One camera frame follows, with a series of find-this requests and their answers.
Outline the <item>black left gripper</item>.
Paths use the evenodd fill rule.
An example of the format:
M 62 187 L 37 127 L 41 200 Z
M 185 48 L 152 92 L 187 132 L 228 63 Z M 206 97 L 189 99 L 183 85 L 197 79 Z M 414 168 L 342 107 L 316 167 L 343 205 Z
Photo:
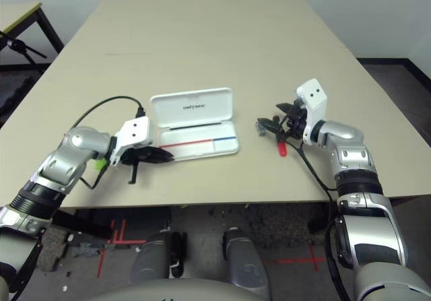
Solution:
M 139 149 L 130 148 L 121 156 L 121 164 L 131 167 L 131 179 L 129 185 L 134 185 L 137 180 L 137 171 L 140 162 L 146 161 L 148 156 L 150 164 L 163 164 L 173 162 L 174 158 L 170 152 L 160 147 L 143 147 Z

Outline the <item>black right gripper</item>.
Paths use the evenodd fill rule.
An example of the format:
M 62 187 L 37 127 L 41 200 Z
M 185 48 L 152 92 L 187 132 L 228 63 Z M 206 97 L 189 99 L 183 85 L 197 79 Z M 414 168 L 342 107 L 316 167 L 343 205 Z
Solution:
M 301 99 L 295 99 L 293 104 L 281 103 L 275 105 L 282 112 L 286 113 L 287 138 L 302 139 L 306 126 L 307 110 Z M 264 130 L 271 133 L 283 133 L 284 127 L 280 119 L 258 118 L 258 124 Z

